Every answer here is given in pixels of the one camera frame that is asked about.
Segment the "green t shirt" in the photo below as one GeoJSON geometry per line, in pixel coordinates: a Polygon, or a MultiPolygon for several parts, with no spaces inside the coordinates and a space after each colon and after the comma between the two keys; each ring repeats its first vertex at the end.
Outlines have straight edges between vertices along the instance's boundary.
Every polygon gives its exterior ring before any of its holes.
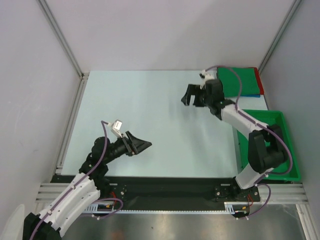
{"type": "MultiPolygon", "coordinates": [[[[242,84],[241,96],[260,95],[260,88],[256,78],[254,67],[233,67],[232,70],[239,76],[242,84]]],[[[237,76],[228,68],[219,67],[217,77],[223,85],[223,92],[226,98],[235,98],[240,91],[240,82],[237,76]]]]}

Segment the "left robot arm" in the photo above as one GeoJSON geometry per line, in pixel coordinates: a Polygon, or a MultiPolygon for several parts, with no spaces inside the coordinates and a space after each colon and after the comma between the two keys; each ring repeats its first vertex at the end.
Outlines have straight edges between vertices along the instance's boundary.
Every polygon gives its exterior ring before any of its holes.
{"type": "Polygon", "coordinates": [[[139,139],[129,131],[115,142],[111,142],[107,136],[97,138],[68,187],[47,208],[25,217],[22,239],[62,239],[89,205],[110,196],[111,187],[105,178],[109,170],[108,163],[123,155],[136,156],[151,146],[150,141],[139,139]]]}

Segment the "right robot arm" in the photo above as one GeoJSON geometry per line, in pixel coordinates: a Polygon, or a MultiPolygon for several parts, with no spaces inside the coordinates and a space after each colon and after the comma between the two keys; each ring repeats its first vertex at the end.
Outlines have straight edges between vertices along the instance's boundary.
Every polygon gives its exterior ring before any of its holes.
{"type": "Polygon", "coordinates": [[[191,97],[194,97],[193,106],[207,107],[212,115],[234,127],[248,141],[248,163],[233,178],[229,198],[242,201],[262,178],[281,164],[293,161],[281,127],[257,120],[239,108],[236,102],[225,98],[219,79],[210,79],[204,85],[189,84],[181,102],[188,106],[191,97]]]}

